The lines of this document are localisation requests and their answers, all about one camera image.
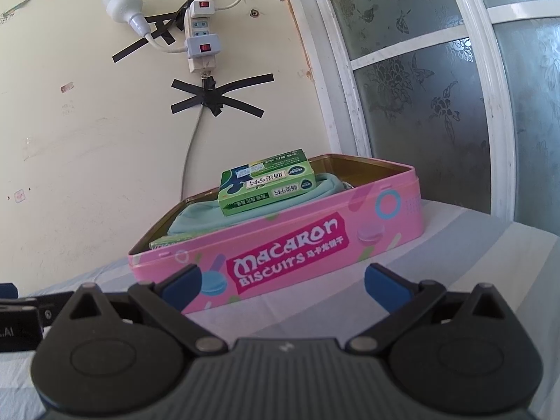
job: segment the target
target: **wall stain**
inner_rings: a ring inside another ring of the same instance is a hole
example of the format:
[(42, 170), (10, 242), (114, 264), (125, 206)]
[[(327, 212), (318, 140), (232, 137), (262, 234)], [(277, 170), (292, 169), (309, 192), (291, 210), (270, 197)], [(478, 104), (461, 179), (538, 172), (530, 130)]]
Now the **wall stain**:
[(7, 11), (4, 11), (2, 14), (0, 14), (0, 25), (2, 23), (4, 23), (5, 21), (7, 21), (10, 17), (12, 17), (18, 9), (21, 9), (21, 8), (24, 8), (25, 6), (27, 6), (27, 4), (30, 1), (31, 0), (24, 0), (24, 1), (16, 4), (13, 8), (10, 8)]
[(307, 79), (313, 81), (313, 74), (309, 69), (300, 69), (297, 73), (298, 77), (307, 77)]
[(292, 1), (291, 0), (285, 0), (288, 3), (288, 10), (290, 15), (292, 16), (293, 19), (293, 23), (296, 25), (296, 30), (297, 30), (297, 35), (300, 38), (300, 44), (301, 44), (301, 48), (303, 49), (303, 54), (305, 55), (305, 61), (307, 63), (307, 68), (309, 69), (309, 75), (307, 75), (307, 77), (309, 77), (311, 80), (313, 80), (313, 75), (311, 73), (311, 69), (312, 69), (312, 64), (309, 61), (309, 56), (307, 55), (307, 51), (305, 50), (305, 46), (303, 45), (303, 38), (301, 36), (301, 30), (300, 30), (300, 26), (297, 24), (298, 21), (296, 20), (296, 14), (293, 12), (293, 6), (292, 6)]
[(61, 92), (66, 93), (67, 91), (71, 90), (72, 88), (74, 88), (74, 82), (68, 82), (66, 85), (61, 86)]

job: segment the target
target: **white power cord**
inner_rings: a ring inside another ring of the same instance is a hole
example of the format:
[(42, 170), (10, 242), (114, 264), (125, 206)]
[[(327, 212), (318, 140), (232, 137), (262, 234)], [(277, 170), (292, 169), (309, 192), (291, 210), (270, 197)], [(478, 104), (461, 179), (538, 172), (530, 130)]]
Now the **white power cord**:
[(189, 139), (189, 144), (187, 145), (187, 155), (185, 156), (185, 163), (183, 164), (183, 175), (181, 177), (181, 202), (183, 201), (183, 199), (185, 199), (184, 195), (185, 195), (185, 180), (187, 179), (187, 163), (189, 161), (189, 154), (190, 154), (190, 149), (193, 145), (193, 141), (195, 136), (197, 135), (197, 130), (198, 130), (198, 125), (201, 121), (201, 117), (202, 117), (202, 112), (204, 111), (204, 106), (201, 104), (200, 109), (198, 110), (198, 116), (197, 116), (197, 120), (194, 123), (194, 130), (192, 131), (192, 136)]
[(156, 42), (156, 40), (153, 38), (151, 33), (148, 33), (146, 36), (144, 36), (144, 38), (146, 38), (146, 40), (152, 44), (153, 47), (155, 47), (156, 49), (158, 49), (160, 52), (166, 52), (168, 54), (180, 54), (183, 52), (187, 51), (187, 47), (186, 46), (182, 46), (182, 47), (164, 47), (160, 44), (158, 44)]
[(232, 4), (229, 4), (228, 6), (224, 6), (223, 8), (216, 8), (215, 11), (224, 11), (226, 9), (231, 9), (234, 6), (237, 6), (240, 2), (242, 2), (242, 0), (235, 0)]

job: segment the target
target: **green box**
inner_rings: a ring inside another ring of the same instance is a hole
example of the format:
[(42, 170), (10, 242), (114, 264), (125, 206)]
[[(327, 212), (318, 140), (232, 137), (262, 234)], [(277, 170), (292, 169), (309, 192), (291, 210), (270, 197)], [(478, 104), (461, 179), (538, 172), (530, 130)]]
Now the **green box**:
[(206, 235), (207, 233), (208, 231), (198, 231), (198, 232), (176, 233), (174, 235), (164, 235), (163, 237), (151, 241), (149, 243), (149, 248), (150, 249), (163, 248), (165, 246), (174, 245), (175, 243), (179, 243), (181, 241), (187, 241), (193, 238), (200, 237), (201, 235)]
[(299, 196), (315, 186), (315, 173), (299, 149), (223, 172), (218, 203), (229, 216)]

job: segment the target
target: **pink tin box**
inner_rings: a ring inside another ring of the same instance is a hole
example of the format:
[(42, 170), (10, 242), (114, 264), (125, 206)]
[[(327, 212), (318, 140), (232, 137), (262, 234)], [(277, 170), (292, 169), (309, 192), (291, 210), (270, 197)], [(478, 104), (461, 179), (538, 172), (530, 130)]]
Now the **pink tin box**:
[(138, 280), (160, 282), (189, 263), (202, 270), (202, 289), (183, 313), (292, 286), (402, 245), (424, 232), (420, 186), (413, 167), (326, 154), (310, 159), (354, 186), (324, 199), (253, 219), (170, 246), (149, 249), (190, 203), (215, 200), (218, 189), (185, 199), (133, 247)]

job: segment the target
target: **gray stripe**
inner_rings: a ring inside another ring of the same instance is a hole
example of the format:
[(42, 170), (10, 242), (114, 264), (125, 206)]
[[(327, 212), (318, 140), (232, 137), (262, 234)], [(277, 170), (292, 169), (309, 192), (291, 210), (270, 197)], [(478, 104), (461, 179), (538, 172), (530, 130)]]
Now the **gray stripe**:
[(32, 387), (0, 388), (0, 420), (33, 420), (45, 408), (37, 391)]
[(26, 350), (25, 352), (6, 352), (0, 354), (0, 370), (5, 363), (14, 361), (20, 361), (19, 363), (15, 363), (18, 365), (25, 364), (24, 361), (28, 360), (29, 358), (33, 358), (34, 351), (33, 350)]
[(560, 241), (553, 246), (537, 279), (516, 311), (544, 362), (544, 376), (531, 403), (539, 412), (560, 375)]
[(381, 320), (387, 312), (355, 283), (328, 299), (253, 333), (257, 338), (322, 338), (344, 345), (349, 338)]
[[(492, 247), (508, 226), (509, 223), (468, 210), (388, 267), (410, 280), (433, 278), (449, 286)], [(344, 343), (386, 314), (366, 293), (363, 281), (359, 281), (278, 324), (257, 331), (253, 336), (336, 336)]]
[(102, 273), (110, 272), (110, 271), (112, 271), (116, 268), (119, 268), (121, 266), (124, 266), (124, 265), (128, 265), (128, 259), (127, 258), (121, 258), (119, 260), (111, 262), (108, 265), (104, 265), (100, 268), (97, 268), (92, 272), (82, 273), (80, 275), (74, 276), (73, 278), (67, 279), (66, 281), (63, 281), (62, 283), (58, 283), (58, 284), (49, 286), (45, 289), (38, 290), (38, 291), (30, 294), (29, 296), (44, 295), (46, 293), (65, 291), (65, 290), (68, 290), (68, 286), (71, 286), (75, 283), (81, 282), (81, 281), (86, 280), (86, 279), (93, 279), (93, 278), (95, 278), (96, 276), (99, 276)]
[(103, 292), (124, 292), (136, 282), (132, 273), (99, 284)]
[(387, 267), (414, 282), (431, 278), (450, 286), (486, 254), (509, 226), (509, 222), (496, 217), (467, 210)]

